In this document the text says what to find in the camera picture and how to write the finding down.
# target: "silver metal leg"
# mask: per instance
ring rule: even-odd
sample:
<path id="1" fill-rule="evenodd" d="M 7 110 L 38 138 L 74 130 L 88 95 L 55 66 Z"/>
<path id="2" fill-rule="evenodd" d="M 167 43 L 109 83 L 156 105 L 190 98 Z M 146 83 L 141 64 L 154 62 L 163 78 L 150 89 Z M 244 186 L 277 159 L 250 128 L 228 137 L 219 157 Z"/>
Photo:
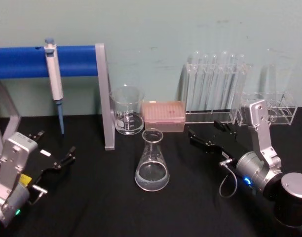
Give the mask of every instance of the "silver metal leg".
<path id="1" fill-rule="evenodd" d="M 102 105 L 105 150 L 108 151 L 115 149 L 115 126 L 113 122 L 113 110 L 111 109 L 111 99 L 109 95 L 111 91 L 111 84 L 108 75 L 105 45 L 103 43 L 95 44 L 95 51 Z"/>
<path id="2" fill-rule="evenodd" d="M 0 102 L 4 104 L 4 106 L 7 109 L 7 112 L 9 114 L 9 122 L 7 124 L 6 130 L 3 134 L 1 135 L 0 131 L 0 156 L 2 154 L 2 149 L 3 149 L 3 143 L 5 140 L 7 140 L 10 136 L 16 132 L 18 125 L 21 120 L 21 116 L 19 115 L 12 98 L 10 97 L 7 89 L 5 86 L 2 84 L 0 81 Z"/>

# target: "glass beaker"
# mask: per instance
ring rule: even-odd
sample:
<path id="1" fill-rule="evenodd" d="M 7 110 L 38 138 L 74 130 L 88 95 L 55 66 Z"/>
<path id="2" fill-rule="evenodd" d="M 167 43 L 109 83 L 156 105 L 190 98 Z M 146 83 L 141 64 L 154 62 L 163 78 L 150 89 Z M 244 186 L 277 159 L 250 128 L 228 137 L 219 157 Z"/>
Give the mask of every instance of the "glass beaker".
<path id="1" fill-rule="evenodd" d="M 134 86 L 124 85 L 110 93 L 113 100 L 116 130 L 125 135 L 133 135 L 144 127 L 141 102 L 145 94 Z"/>
<path id="2" fill-rule="evenodd" d="M 145 149 L 135 173 L 135 181 L 143 190 L 158 191 L 163 189 L 170 179 L 159 144 L 163 133 L 149 128 L 142 133 L 142 138 L 145 140 Z"/>

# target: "pipette tip box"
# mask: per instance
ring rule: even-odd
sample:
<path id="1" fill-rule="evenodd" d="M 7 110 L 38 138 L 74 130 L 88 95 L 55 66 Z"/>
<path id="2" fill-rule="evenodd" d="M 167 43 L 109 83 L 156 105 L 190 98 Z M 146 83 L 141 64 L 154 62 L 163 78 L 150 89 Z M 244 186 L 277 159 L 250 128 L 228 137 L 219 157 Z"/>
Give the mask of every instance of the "pipette tip box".
<path id="1" fill-rule="evenodd" d="M 185 105 L 182 101 L 148 101 L 142 104 L 146 129 L 156 128 L 162 132 L 183 132 Z"/>

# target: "blue bar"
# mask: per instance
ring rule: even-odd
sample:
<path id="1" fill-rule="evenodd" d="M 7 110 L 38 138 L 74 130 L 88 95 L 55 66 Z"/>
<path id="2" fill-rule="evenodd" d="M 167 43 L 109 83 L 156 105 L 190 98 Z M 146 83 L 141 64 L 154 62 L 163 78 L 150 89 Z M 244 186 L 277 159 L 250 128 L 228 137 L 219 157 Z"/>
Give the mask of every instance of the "blue bar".
<path id="1" fill-rule="evenodd" d="M 95 46 L 58 46 L 62 77 L 97 76 Z M 0 79 L 49 77 L 43 47 L 0 48 Z"/>

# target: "erlenmeyer flask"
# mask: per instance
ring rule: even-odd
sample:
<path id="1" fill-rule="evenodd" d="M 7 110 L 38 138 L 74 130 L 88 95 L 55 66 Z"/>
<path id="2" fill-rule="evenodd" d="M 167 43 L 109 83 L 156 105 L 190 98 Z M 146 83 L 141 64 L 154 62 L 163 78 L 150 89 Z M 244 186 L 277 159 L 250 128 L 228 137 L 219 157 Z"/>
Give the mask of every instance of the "erlenmeyer flask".
<path id="1" fill-rule="evenodd" d="M 145 140 L 145 149 L 140 158 L 135 181 L 140 188 L 146 191 L 158 191 L 169 182 L 170 175 L 160 148 L 163 133 L 150 128 L 142 133 Z"/>

